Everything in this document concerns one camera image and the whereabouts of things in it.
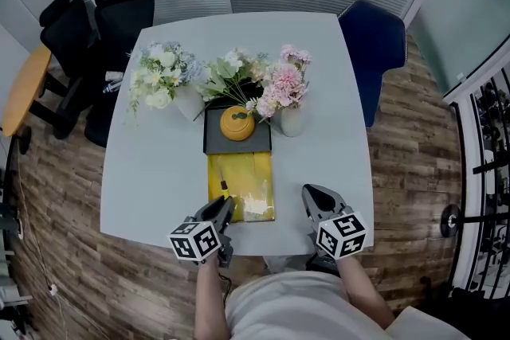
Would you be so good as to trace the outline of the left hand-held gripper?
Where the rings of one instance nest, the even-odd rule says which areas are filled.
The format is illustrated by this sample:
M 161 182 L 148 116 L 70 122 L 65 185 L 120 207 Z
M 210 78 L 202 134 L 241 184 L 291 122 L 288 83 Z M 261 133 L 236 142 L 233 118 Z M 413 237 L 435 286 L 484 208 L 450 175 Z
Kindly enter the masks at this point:
M 171 248 L 178 260 L 203 264 L 216 254 L 220 268 L 228 268 L 233 256 L 231 239 L 216 229 L 226 229 L 233 219 L 235 202 L 232 197 L 217 197 L 193 217 L 187 217 L 168 236 Z

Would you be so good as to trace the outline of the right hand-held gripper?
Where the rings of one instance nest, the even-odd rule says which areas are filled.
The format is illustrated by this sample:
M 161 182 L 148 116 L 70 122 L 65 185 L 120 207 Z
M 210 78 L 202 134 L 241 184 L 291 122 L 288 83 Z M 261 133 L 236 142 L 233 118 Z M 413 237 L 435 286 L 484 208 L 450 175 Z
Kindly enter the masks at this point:
M 308 217 L 321 220 L 309 234 L 316 251 L 306 262 L 306 270 L 338 273 L 338 260 L 364 249 L 367 240 L 365 220 L 361 212 L 350 207 L 343 210 L 346 203 L 342 196 L 327 187 L 305 184 L 302 199 Z

